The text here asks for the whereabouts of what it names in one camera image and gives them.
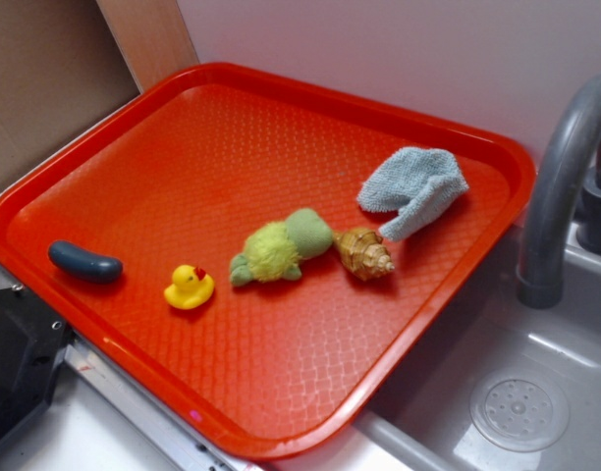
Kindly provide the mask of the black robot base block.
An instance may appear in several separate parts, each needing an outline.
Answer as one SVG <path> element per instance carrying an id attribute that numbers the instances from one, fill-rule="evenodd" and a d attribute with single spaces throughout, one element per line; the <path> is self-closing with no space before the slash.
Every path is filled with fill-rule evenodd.
<path id="1" fill-rule="evenodd" d="M 0 448 L 51 405 L 67 321 L 30 288 L 0 289 Z"/>

